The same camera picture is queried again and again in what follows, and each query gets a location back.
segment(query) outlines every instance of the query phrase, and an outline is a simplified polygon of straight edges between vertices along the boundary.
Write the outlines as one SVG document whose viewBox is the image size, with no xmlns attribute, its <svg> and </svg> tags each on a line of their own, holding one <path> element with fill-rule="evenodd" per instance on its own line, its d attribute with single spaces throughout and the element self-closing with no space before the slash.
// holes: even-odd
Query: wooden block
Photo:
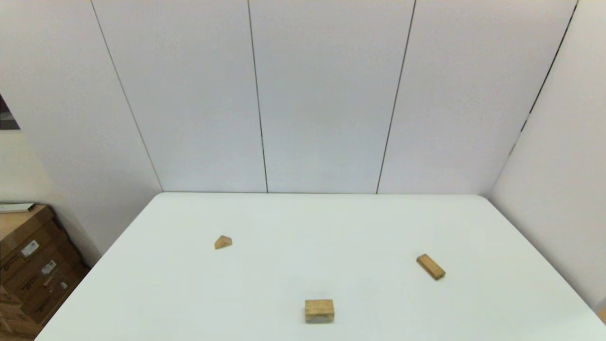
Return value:
<svg viewBox="0 0 606 341">
<path fill-rule="evenodd" d="M 435 280 L 439 280 L 446 275 L 446 272 L 444 272 L 444 270 L 442 270 L 442 268 L 440 268 L 440 266 L 428 255 L 422 255 L 417 258 L 417 263 L 419 263 Z"/>
<path fill-rule="evenodd" d="M 215 250 L 222 249 L 231 245 L 231 238 L 224 235 L 220 236 L 215 242 Z"/>
<path fill-rule="evenodd" d="M 335 320 L 335 306 L 332 300 L 306 300 L 305 321 L 308 323 L 328 323 Z"/>
</svg>

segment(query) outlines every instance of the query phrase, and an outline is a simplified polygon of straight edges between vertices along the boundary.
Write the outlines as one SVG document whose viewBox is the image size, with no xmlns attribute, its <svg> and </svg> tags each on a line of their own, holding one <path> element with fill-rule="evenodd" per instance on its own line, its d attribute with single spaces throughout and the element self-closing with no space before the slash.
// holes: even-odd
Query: rectangular wooden block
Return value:
<svg viewBox="0 0 606 341">
<path fill-rule="evenodd" d="M 335 320 L 335 306 L 332 300 L 306 300 L 305 321 L 328 323 Z"/>
<path fill-rule="evenodd" d="M 435 280 L 439 280 L 446 275 L 446 272 L 426 254 L 417 258 L 417 263 L 419 263 Z"/>
</svg>

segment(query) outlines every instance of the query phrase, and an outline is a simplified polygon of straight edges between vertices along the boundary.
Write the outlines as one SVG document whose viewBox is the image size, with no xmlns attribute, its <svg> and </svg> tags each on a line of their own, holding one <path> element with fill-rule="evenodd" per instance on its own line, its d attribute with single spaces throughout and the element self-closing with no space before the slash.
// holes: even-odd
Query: barcode label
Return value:
<svg viewBox="0 0 606 341">
<path fill-rule="evenodd" d="M 42 268 L 42 273 L 46 276 L 48 275 L 54 268 L 55 266 L 57 266 L 57 263 L 55 263 L 54 260 L 50 261 L 48 264 L 46 264 L 43 268 Z"/>
<path fill-rule="evenodd" d="M 21 250 L 21 253 L 26 256 L 29 257 L 32 253 L 34 253 L 34 251 L 36 251 L 38 248 L 40 247 L 40 245 L 38 245 L 38 242 L 36 242 L 35 240 L 32 240 L 31 243 L 29 243 L 26 247 L 23 248 L 23 250 Z"/>
</svg>

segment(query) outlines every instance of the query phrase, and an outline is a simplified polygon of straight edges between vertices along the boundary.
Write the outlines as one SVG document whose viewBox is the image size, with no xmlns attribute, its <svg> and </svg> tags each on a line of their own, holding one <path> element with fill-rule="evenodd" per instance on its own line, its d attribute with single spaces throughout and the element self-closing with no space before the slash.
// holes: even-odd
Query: white table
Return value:
<svg viewBox="0 0 606 341">
<path fill-rule="evenodd" d="M 222 234 L 233 245 L 214 250 Z M 333 299 L 335 322 L 305 324 L 306 299 Z M 481 197 L 166 193 L 37 340 L 604 341 L 606 327 Z"/>
</svg>

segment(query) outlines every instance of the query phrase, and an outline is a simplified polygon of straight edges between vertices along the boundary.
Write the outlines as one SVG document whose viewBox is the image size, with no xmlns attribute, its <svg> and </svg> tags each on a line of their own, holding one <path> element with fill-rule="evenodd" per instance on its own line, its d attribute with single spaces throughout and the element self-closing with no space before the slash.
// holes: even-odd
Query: floor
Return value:
<svg viewBox="0 0 606 341">
<path fill-rule="evenodd" d="M 34 338 L 24 338 L 0 331 L 0 341 L 32 341 Z"/>
</svg>

